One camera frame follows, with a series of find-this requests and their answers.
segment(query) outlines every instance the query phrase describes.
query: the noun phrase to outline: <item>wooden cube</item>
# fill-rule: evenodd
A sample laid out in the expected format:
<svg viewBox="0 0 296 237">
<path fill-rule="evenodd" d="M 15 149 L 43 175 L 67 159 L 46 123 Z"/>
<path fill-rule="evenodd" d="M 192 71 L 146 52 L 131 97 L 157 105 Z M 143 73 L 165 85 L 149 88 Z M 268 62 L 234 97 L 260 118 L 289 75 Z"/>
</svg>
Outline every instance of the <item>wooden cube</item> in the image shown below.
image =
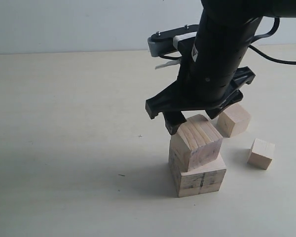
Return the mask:
<svg viewBox="0 0 296 237">
<path fill-rule="evenodd" d="M 251 147 L 248 163 L 267 170 L 274 157 L 275 145 L 256 139 Z"/>
<path fill-rule="evenodd" d="M 170 148 L 181 160 L 184 172 L 217 159 L 221 146 L 221 134 L 202 115 L 188 118 L 170 141 Z"/>
<path fill-rule="evenodd" d="M 220 154 L 211 163 L 184 172 L 181 160 L 170 149 L 169 166 L 179 198 L 219 191 L 226 173 L 226 165 Z"/>
<path fill-rule="evenodd" d="M 239 104 L 225 109 L 218 118 L 217 125 L 228 137 L 236 136 L 247 130 L 251 115 Z"/>
</svg>

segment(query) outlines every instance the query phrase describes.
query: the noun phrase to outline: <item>white table surface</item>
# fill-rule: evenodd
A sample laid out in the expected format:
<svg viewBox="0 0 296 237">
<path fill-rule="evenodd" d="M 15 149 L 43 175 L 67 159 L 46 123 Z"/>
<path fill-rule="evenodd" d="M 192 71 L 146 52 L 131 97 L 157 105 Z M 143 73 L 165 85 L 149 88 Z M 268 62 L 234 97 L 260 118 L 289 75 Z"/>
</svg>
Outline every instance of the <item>white table surface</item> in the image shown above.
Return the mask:
<svg viewBox="0 0 296 237">
<path fill-rule="evenodd" d="M 296 60 L 296 45 L 260 48 Z M 296 236 L 296 66 L 248 51 L 253 120 L 224 139 L 221 190 L 176 198 L 163 117 L 145 112 L 176 79 L 178 66 L 154 70 L 162 62 L 146 51 L 0 55 L 0 237 Z M 255 138 L 276 144 L 267 171 L 246 164 Z"/>
</svg>

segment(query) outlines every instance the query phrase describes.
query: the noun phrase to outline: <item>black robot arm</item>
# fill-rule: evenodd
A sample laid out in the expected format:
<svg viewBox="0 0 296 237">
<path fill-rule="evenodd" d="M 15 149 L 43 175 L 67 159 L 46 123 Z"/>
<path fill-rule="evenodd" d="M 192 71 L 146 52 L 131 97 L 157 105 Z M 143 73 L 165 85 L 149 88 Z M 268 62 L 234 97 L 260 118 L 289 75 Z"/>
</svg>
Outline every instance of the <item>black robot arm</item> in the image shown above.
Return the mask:
<svg viewBox="0 0 296 237">
<path fill-rule="evenodd" d="M 202 0 L 202 4 L 199 25 L 158 32 L 148 39 L 154 57 L 174 51 L 182 55 L 177 80 L 146 101 L 150 118 L 163 113 L 171 135 L 186 121 L 182 111 L 205 110 L 213 119 L 241 101 L 239 89 L 255 74 L 238 67 L 257 39 L 262 18 L 296 17 L 296 0 Z"/>
</svg>

